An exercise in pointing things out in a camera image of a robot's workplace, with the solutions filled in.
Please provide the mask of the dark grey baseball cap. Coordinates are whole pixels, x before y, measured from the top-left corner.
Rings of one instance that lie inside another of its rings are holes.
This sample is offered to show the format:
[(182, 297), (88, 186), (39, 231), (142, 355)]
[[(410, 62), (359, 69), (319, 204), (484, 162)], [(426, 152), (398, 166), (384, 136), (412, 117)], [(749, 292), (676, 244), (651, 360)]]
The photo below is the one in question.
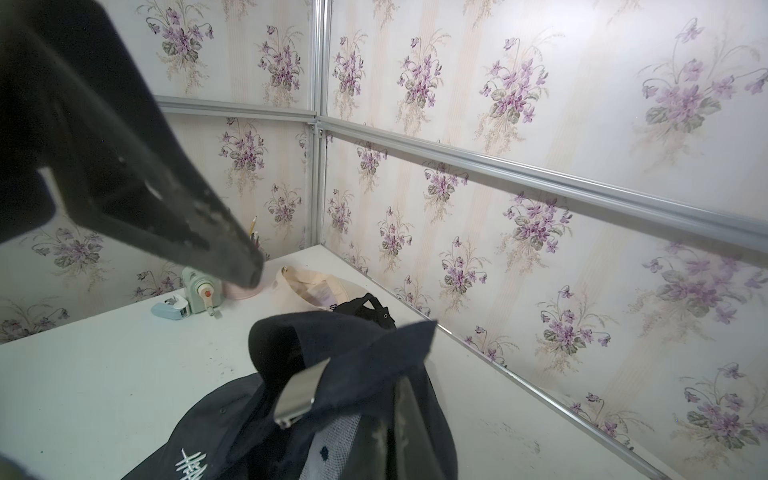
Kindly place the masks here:
[(231, 441), (249, 401), (263, 381), (254, 373), (229, 381), (195, 403), (167, 441), (140, 462), (127, 479), (218, 479), (225, 471)]

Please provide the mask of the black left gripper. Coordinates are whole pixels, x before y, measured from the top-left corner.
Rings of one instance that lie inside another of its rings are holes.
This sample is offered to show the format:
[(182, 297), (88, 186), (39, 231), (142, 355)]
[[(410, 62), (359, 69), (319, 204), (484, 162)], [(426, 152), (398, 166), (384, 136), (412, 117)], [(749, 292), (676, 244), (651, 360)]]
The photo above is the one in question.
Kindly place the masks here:
[(193, 166), (94, 1), (1, 4), (1, 240), (57, 212), (229, 282), (257, 265), (249, 237)]

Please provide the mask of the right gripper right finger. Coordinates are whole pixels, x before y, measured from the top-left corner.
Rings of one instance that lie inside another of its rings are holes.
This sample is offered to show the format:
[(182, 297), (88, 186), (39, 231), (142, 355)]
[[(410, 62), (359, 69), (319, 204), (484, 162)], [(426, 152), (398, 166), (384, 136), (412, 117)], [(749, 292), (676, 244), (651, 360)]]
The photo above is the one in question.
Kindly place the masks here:
[(409, 377), (395, 385), (392, 438), (393, 479), (445, 479)]

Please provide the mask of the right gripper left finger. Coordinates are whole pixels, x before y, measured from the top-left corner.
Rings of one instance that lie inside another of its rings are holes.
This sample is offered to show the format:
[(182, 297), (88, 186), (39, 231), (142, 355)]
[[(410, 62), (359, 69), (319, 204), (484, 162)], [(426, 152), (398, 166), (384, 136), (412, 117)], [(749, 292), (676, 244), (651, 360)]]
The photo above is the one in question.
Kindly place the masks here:
[(341, 480), (385, 480), (388, 469), (388, 425), (363, 416), (358, 424)]

